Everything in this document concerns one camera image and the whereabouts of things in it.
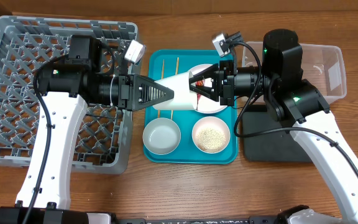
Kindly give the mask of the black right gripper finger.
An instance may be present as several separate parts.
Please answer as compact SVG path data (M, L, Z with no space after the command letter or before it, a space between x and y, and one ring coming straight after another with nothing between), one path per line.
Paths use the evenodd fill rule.
M194 85L201 80L210 79L211 83L220 84L220 74L218 64L201 64L189 70L189 84Z
M219 101L219 90L216 86L208 87L208 86L199 86L199 85L191 85L189 84L190 91L193 91L197 94L205 96L213 101Z

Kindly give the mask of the wooden chopstick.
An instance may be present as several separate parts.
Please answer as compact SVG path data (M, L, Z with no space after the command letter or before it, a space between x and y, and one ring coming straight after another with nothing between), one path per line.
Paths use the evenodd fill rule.
M179 68L179 57L177 57L176 66L175 66L175 76L178 75L178 68ZM171 110L170 119L173 120L173 113L174 111Z
M164 73L165 73L165 59L163 59L163 63L162 63L161 80L164 79ZM157 118L160 118L160 116L161 116L161 110L157 110Z

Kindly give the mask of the white rice bowl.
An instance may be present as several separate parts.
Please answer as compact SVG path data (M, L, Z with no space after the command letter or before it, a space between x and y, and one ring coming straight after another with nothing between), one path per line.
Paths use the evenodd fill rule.
M223 151L231 140L228 125L220 118L207 116L193 126L191 137L195 146L207 154Z

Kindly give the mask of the red snack wrapper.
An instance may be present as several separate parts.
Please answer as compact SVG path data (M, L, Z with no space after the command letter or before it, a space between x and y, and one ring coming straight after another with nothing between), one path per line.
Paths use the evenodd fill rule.
M205 79L197 81L196 86L204 86L204 83L205 83ZM200 93L198 93L197 94L197 102L199 102L201 97L202 97L202 95Z

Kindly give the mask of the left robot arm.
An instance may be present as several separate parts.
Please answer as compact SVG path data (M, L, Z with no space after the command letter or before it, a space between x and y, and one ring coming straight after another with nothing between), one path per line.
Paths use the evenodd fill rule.
M116 223L106 212L70 209L70 175L76 138L90 104L139 111L174 92L137 74L101 68L112 48L89 35L73 35L66 55L37 69L33 86L39 125L27 177L12 207L0 208L0 223Z

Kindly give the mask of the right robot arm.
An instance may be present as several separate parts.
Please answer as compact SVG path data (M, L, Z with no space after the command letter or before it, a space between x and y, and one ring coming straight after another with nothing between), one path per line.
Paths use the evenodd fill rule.
M303 50L296 32L266 33L256 66L238 67L235 60L225 59L244 44L240 33L216 36L213 45L222 59L191 77L190 90L226 106L242 96L249 101L262 97L280 130L291 135L318 169L341 212L341 218L334 218L299 205L279 213L277 223L358 223L358 158L329 103L303 78Z

